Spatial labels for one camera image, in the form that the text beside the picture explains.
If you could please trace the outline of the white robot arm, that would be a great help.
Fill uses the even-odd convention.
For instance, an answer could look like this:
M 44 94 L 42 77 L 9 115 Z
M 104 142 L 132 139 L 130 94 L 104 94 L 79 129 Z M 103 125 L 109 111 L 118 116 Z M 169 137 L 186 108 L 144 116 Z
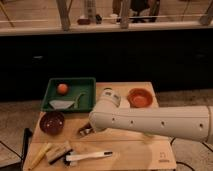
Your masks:
M 121 96 L 104 89 L 89 114 L 95 132 L 107 128 L 213 144 L 213 106 L 120 108 Z

